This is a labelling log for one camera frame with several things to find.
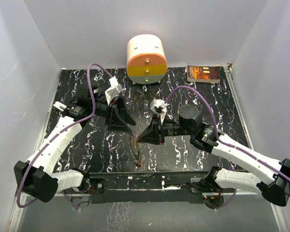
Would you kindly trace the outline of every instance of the floor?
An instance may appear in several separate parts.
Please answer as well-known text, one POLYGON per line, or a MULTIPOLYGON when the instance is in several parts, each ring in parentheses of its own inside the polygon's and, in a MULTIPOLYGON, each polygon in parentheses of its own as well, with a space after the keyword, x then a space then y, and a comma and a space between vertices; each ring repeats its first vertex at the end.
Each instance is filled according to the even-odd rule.
MULTIPOLYGON (((223 67, 219 69, 220 83, 191 83, 186 81, 186 68, 169 68, 160 84, 134 86, 125 69, 112 69, 118 82, 122 84, 126 106, 137 125, 134 130, 140 134, 149 124, 152 112, 150 103, 154 98, 166 99, 177 86, 189 85, 197 89, 214 110, 218 127, 225 133, 247 146, 247 140, 236 110, 234 99, 223 67)), ((91 70, 90 75, 99 82, 99 89, 109 87, 108 77, 100 70, 91 70)), ((85 70, 63 70, 55 96, 55 101, 68 103, 75 95, 77 86, 86 79, 85 70)), ((178 118, 178 108, 183 104, 194 104, 202 111, 204 121, 212 124, 209 113, 199 98, 186 90, 180 90, 170 101, 167 117, 178 118)), ((47 134, 55 127, 59 111, 53 109, 47 134)), ((73 167, 89 172, 158 172, 158 171, 209 171, 212 166, 233 167, 234 163, 199 151, 189 143, 188 136, 167 137, 164 145, 144 144, 142 155, 144 164, 136 169, 129 155, 128 139, 123 133, 107 131, 104 118, 95 116, 67 147, 58 161, 54 172, 73 167)))
MULTIPOLYGON (((165 99, 175 87, 190 85, 211 104, 218 127, 233 139, 248 145, 223 68, 219 69, 220 83, 215 85, 186 82, 185 68, 171 68, 161 84, 146 86, 132 85, 125 69, 111 70, 111 73, 123 85, 127 108, 137 121, 134 129, 138 134, 151 120, 149 105, 154 98, 165 99)), ((108 88, 108 78, 103 72, 92 70, 90 75, 99 81, 100 89, 108 88)), ((67 103, 85 78, 84 70, 62 71, 55 100, 67 103)), ((178 92, 171 103, 168 117, 177 118, 178 108, 189 103, 202 111, 206 123, 211 123, 203 103, 187 91, 178 92)), ((55 127, 58 117, 59 112, 53 109, 47 134, 55 127)), ((197 150, 186 136, 166 138, 166 143, 160 146, 145 145, 142 154, 145 162, 139 169, 135 168, 127 146, 124 134, 106 131, 104 120, 94 117, 71 142, 54 171, 73 167, 89 172, 208 171, 217 165, 241 169, 234 163, 197 150)), ((86 196, 74 202, 87 199, 86 196)), ((278 231, 270 204, 262 196, 251 194, 236 195, 231 204, 217 212, 206 209, 204 204, 187 202, 118 202, 88 207, 84 203, 81 212, 77 213, 63 196, 57 196, 49 203, 37 201, 24 209, 18 231, 30 232, 33 228, 36 232, 278 231)))

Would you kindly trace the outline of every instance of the metal frame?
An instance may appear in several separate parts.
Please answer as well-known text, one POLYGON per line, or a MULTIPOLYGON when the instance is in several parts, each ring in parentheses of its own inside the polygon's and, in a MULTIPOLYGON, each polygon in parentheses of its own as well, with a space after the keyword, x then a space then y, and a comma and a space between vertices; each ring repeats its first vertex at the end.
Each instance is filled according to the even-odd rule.
MULTIPOLYGON (((245 119, 244 119, 244 115, 243 115, 242 109, 240 107, 240 104, 239 104, 239 101, 238 101, 238 98, 237 98, 237 95, 236 95, 236 92, 235 92, 235 88, 234 88, 234 84, 233 84, 233 78, 232 78, 232 73, 228 69, 227 66, 224 66, 224 71, 225 71, 225 74, 226 74, 226 77, 227 77, 228 84, 229 84, 230 89, 231 89, 231 93, 232 93, 232 96, 233 96, 233 99, 234 99, 234 103, 235 103, 236 109, 238 111, 241 123, 242 123, 244 131, 245 131, 245 136, 246 136, 246 139, 248 141, 248 145, 249 145, 249 147, 251 149, 254 150, 253 142, 252 142, 251 137, 249 135, 248 128, 247 128, 247 125, 246 125, 246 122, 245 122, 245 119)), ((52 107, 52 103, 53 103, 54 99, 55 99, 55 96, 54 96, 54 98, 53 98, 53 100, 51 102, 50 110, 48 111, 48 116, 47 116, 46 122, 44 124, 44 127, 41 130, 41 133, 40 133, 39 139, 37 141, 37 145, 36 145, 36 149, 35 150, 37 150, 38 147, 43 143, 43 139, 44 139, 44 135, 45 135, 45 132, 46 132, 48 120, 49 120, 49 117, 50 117, 51 107, 52 107)), ((207 196, 215 195, 215 193, 212 193, 212 192, 203 193, 203 194, 207 195, 207 196)), ((227 192, 223 193, 223 195, 232 195, 232 194, 233 193, 227 193, 227 192)), ((241 191, 241 190, 237 191, 237 193, 236 193, 236 195, 253 195, 253 194, 256 194, 256 193, 247 192, 247 191, 241 191)), ((63 197, 62 194, 56 194, 55 196, 63 197)), ((82 194, 82 193, 77 193, 77 194, 71 194, 71 196, 72 197, 87 197, 88 195, 87 194, 82 194)), ((28 195, 23 193, 22 197, 21 197, 21 203, 25 203, 27 197, 28 197, 28 195)), ((276 219, 276 223, 277 223, 277 227, 279 229, 279 232, 289 232, 289 229, 287 227, 287 224, 286 224, 284 215, 282 213, 281 207, 276 206, 274 204, 271 204, 271 208, 272 208, 274 217, 276 219)), ((17 232, 19 224, 20 224, 20 220, 21 220, 21 217, 22 217, 22 213, 23 213, 23 209, 17 207, 16 197, 15 197, 15 201, 14 201, 14 205, 13 205, 13 209, 12 209, 12 214, 11 214, 11 219, 10 219, 10 224, 8 226, 7 232, 17 232)))

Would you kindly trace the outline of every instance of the black metal base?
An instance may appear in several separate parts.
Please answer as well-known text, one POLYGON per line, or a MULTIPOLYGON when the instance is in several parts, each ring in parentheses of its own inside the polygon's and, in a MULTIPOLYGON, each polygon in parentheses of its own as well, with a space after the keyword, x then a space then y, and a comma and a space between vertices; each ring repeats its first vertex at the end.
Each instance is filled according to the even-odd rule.
POLYGON ((189 202, 203 204, 202 191, 192 193, 191 178, 207 172, 90 173, 91 203, 189 202))

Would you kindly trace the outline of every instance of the red wire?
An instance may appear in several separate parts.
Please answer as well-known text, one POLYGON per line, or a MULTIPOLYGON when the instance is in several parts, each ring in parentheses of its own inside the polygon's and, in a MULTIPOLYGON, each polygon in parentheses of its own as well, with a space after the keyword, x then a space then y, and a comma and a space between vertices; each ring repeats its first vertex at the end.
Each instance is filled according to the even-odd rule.
POLYGON ((221 194, 222 194, 222 188, 219 190, 219 194, 216 196, 216 198, 220 197, 221 194))

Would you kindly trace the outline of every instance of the white bracket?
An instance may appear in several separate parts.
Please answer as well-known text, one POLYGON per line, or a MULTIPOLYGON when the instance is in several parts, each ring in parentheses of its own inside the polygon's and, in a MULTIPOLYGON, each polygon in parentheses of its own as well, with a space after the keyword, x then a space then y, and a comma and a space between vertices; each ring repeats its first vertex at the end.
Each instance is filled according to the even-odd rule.
POLYGON ((110 81, 111 87, 109 87, 105 91, 105 96, 106 96, 108 105, 115 98, 115 96, 122 91, 122 86, 121 84, 118 83, 116 77, 113 76, 112 78, 109 79, 109 81, 110 81))
POLYGON ((166 116, 166 107, 167 107, 168 104, 166 104, 164 102, 164 100, 161 100, 161 99, 154 99, 151 103, 150 103, 150 109, 151 111, 155 112, 156 114, 159 114, 160 115, 160 120, 161 120, 161 124, 163 123, 164 121, 164 118, 166 116), (162 108, 161 112, 158 113, 157 112, 157 109, 158 108, 162 108))

